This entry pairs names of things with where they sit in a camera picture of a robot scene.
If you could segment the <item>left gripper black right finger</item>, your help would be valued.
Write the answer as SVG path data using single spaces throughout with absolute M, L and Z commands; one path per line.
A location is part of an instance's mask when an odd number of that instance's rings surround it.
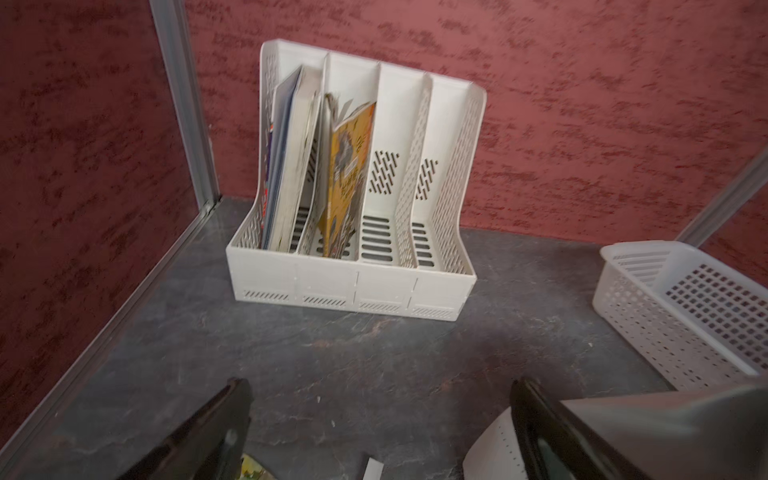
M 534 379 L 513 381 L 510 407 L 530 479 L 648 477 Z

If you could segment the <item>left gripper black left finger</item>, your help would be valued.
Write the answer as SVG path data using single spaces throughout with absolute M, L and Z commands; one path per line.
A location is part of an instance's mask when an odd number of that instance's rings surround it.
M 224 388 L 120 477 L 237 479 L 252 402 L 249 381 L 229 379 Z

